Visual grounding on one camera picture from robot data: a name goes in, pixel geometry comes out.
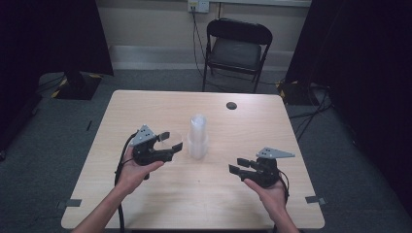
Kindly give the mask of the stack of clear plastic cups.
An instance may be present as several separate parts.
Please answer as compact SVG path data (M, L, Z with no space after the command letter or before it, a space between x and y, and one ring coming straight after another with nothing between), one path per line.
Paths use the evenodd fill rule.
M208 149L207 119L204 115L195 115L190 119L188 133L189 155L194 159L201 159Z

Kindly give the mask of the dark curtain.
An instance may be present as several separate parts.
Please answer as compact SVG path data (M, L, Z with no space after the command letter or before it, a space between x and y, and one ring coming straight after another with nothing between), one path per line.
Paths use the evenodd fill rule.
M0 151L59 72L114 74L96 0L0 0Z
M311 0L286 80L328 87L412 216L412 0Z

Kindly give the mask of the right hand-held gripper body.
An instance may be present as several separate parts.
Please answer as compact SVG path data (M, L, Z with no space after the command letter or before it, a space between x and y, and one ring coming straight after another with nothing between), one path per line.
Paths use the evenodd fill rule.
M250 161L250 165L254 169L251 180L263 188L275 184L280 180L281 174L277 159L289 157L294 157L294 154L273 148L263 148L257 153L257 160Z

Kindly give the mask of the black stand base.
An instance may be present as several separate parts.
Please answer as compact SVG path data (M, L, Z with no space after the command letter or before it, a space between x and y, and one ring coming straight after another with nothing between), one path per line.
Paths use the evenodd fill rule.
M51 95L56 99L90 100L102 77L97 74L69 73Z
M309 106L312 104L309 88L300 83L279 82L277 90L287 105Z

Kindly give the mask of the black folding chair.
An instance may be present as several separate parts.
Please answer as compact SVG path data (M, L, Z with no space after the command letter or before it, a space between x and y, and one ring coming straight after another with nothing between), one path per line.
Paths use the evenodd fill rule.
M202 90L208 69L221 69L252 75L257 91L262 67L273 42L272 32L264 25L230 18L217 18L206 28L207 45Z

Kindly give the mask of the white wall socket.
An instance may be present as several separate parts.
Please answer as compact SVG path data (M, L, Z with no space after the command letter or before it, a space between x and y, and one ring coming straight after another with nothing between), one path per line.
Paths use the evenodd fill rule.
M207 0L188 0L188 11L190 13L208 14L210 3Z

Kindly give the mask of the person's right hand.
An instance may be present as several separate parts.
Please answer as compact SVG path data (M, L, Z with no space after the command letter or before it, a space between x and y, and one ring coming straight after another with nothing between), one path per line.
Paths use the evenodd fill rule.
M286 190L281 182L276 182L268 188L263 188L250 179L244 184L253 190L259 197L263 207L272 220L283 219L288 215L286 209Z

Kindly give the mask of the person's left hand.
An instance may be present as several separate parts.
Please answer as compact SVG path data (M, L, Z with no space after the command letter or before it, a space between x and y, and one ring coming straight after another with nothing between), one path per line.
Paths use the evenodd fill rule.
M150 172L157 170L162 165L162 161L156 161L144 166L138 165L133 160L132 147L128 147L120 164L120 177L115 185L116 194L124 198L132 193Z

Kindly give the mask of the grey tape strip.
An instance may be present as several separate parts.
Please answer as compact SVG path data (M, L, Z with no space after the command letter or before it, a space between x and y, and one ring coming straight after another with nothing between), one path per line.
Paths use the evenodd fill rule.
M80 207L82 203L81 199L68 199L57 203L56 207L59 210L64 210L67 207Z
M308 204L318 203L319 205L324 205L327 203L324 197L318 197L318 196L306 196L305 200Z

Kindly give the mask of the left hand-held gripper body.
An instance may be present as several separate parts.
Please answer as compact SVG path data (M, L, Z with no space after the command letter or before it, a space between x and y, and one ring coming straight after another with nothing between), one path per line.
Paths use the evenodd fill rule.
M159 161L155 156L157 136L147 124L143 124L131 140L132 156L138 165L144 166Z

